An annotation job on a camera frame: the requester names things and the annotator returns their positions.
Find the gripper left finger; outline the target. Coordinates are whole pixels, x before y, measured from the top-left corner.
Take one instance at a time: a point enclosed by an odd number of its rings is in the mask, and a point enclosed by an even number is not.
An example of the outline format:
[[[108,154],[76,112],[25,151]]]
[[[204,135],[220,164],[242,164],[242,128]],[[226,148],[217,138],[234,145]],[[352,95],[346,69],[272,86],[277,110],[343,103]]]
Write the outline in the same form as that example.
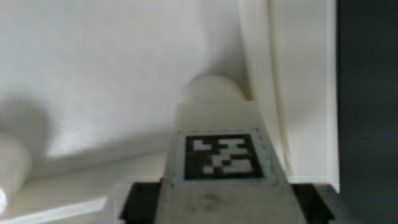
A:
[[[158,182],[139,182],[131,185],[119,215],[123,224],[155,224],[158,197]]]

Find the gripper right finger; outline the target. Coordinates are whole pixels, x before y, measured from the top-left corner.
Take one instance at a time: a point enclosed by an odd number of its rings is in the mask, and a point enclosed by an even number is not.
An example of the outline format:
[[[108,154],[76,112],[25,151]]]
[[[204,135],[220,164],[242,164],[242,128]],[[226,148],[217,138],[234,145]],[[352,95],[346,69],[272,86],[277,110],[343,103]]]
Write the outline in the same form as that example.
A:
[[[334,219],[330,209],[313,184],[291,185],[307,224],[329,224]]]

